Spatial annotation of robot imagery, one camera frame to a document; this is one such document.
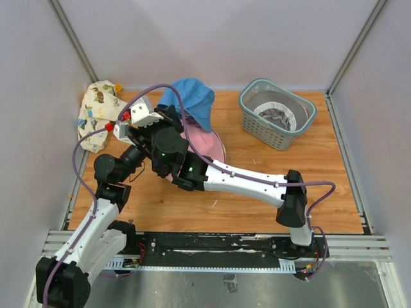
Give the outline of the blue hat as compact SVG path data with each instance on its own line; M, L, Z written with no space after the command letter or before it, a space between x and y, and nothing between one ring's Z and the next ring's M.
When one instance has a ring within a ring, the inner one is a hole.
M182 78L173 82L171 86L180 94L185 116L192 118L207 133L211 133L214 91L196 78Z

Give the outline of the pink bucket hat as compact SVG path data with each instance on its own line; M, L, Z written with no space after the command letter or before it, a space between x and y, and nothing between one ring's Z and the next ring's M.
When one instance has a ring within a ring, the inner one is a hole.
M185 133L188 132L191 142L200 154L225 162L225 146L215 131L206 132L191 116L186 118L186 124L187 129L180 134L183 139L186 139Z

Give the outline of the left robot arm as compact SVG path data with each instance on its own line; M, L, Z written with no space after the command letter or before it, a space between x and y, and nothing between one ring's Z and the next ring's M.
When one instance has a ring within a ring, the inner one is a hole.
M96 158L97 188L89 190L88 213L54 256L42 257L36 265L37 300L44 307L84 307L109 261L119 252L129 254L137 248L135 226L116 218L131 192L125 180L152 152L152 134L130 127L126 138L131 145L120 157Z

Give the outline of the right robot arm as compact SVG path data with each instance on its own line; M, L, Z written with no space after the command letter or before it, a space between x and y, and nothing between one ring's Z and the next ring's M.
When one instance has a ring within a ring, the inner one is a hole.
M264 201L277 208L276 221L288 227L291 249L299 257L314 249L307 218L306 184L299 172L270 175L240 169L197 153L189 144L175 109L143 103L133 107L132 123L148 130L152 170L186 191L222 191Z

